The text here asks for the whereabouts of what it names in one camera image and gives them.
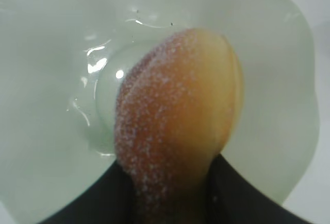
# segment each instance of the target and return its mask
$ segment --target bowl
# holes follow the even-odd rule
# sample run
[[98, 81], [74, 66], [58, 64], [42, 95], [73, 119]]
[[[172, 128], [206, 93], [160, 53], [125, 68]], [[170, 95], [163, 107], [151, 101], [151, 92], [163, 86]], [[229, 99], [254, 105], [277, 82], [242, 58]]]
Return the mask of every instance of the bowl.
[[291, 0], [0, 0], [0, 202], [17, 223], [52, 215], [113, 163], [122, 79], [190, 27], [225, 35], [243, 67], [243, 113], [223, 155], [311, 218], [297, 199], [319, 140], [315, 52]]

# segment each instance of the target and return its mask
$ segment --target sugar coating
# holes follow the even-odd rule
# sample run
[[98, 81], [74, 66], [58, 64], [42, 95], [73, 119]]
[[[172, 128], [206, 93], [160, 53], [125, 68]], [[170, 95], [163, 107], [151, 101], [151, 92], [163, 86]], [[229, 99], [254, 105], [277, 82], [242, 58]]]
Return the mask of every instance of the sugar coating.
[[[193, 181], [207, 173], [216, 153], [213, 150], [222, 147], [214, 145], [213, 150], [204, 152], [198, 150], [196, 143], [187, 142], [195, 139], [190, 134], [204, 137], [212, 133], [212, 130], [195, 129], [199, 125], [194, 120], [194, 113], [198, 113], [198, 118], [204, 117], [203, 109], [211, 113], [210, 106], [215, 102], [212, 98], [203, 101], [210, 92], [204, 78], [213, 79], [213, 75], [205, 75], [202, 70], [208, 64], [203, 40], [204, 32], [198, 29], [174, 34], [142, 58], [121, 85], [116, 103], [115, 151], [119, 163], [133, 179], [137, 195], [144, 202], [144, 211], [158, 211], [162, 202], [189, 188], [187, 182], [195, 185]], [[227, 50], [225, 56], [230, 57], [231, 48], [225, 40], [216, 37], [214, 43], [217, 44], [210, 45], [211, 50], [223, 47]], [[230, 63], [226, 67], [233, 70]], [[233, 93], [237, 91], [226, 92], [223, 107], [230, 130], [235, 112]], [[217, 123], [212, 126], [218, 129]], [[221, 133], [206, 138], [224, 143], [227, 137]], [[191, 154], [196, 162], [191, 161]]]

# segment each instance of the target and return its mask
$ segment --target black fabric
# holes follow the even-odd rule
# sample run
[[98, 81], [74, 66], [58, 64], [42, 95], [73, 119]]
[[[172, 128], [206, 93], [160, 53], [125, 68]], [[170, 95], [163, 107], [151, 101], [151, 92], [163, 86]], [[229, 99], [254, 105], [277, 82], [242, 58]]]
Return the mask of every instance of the black fabric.
[[42, 224], [132, 223], [134, 188], [117, 162], [85, 193]]
[[[42, 224], [132, 224], [133, 183], [115, 162], [85, 193]], [[219, 155], [207, 181], [208, 224], [308, 224], [247, 183]]]
[[221, 155], [210, 167], [206, 204], [211, 224], [308, 224], [251, 186]]

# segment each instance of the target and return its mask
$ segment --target white surface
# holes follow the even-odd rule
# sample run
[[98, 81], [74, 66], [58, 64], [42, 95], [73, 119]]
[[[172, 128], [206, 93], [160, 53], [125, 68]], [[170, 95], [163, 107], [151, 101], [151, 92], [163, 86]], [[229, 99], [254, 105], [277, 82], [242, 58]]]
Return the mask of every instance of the white surface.
[[316, 48], [316, 90], [320, 109], [317, 151], [284, 206], [314, 223], [330, 223], [330, 0], [293, 0], [305, 14]]
[[0, 202], [0, 223], [15, 224], [13, 218], [10, 216], [2, 202]]

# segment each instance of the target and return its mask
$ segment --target orange candy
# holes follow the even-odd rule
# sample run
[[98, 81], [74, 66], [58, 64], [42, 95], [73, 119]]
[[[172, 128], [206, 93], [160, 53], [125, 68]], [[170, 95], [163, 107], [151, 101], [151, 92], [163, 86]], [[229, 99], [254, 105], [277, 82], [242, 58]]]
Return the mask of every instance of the orange candy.
[[201, 185], [242, 96], [232, 47], [203, 29], [176, 33], [130, 71], [117, 98], [115, 150], [150, 208]]

